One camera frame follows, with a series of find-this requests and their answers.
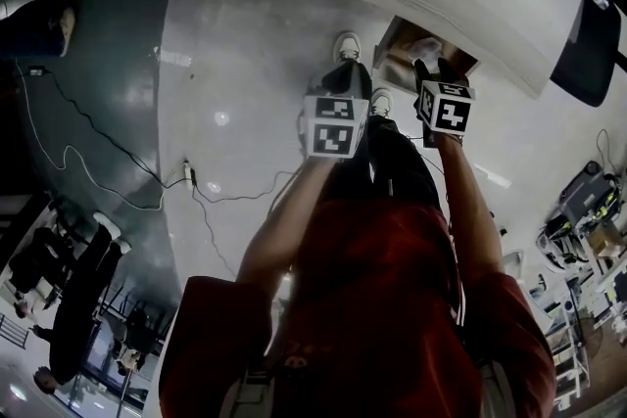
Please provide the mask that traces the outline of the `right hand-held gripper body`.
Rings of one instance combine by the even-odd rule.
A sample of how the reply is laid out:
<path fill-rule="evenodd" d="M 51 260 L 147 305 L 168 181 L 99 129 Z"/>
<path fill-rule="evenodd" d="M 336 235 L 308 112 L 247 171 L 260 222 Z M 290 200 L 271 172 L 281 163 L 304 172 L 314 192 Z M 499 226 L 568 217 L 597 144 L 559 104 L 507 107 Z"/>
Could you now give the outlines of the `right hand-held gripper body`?
<path fill-rule="evenodd" d="M 475 91 L 467 84 L 421 80 L 414 102 L 417 118 L 423 124 L 424 147 L 434 147 L 434 134 L 460 139 L 466 131 Z"/>

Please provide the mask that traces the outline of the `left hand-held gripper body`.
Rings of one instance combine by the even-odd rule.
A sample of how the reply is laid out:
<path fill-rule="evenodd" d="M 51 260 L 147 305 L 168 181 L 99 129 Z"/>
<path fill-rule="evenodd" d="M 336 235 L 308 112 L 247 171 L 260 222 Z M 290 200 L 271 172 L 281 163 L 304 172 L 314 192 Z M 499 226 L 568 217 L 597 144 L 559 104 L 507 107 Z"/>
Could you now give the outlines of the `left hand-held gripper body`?
<path fill-rule="evenodd" d="M 299 137 L 307 158 L 350 159 L 369 114 L 371 78 L 365 66 L 343 62 L 314 79 L 299 114 Z"/>

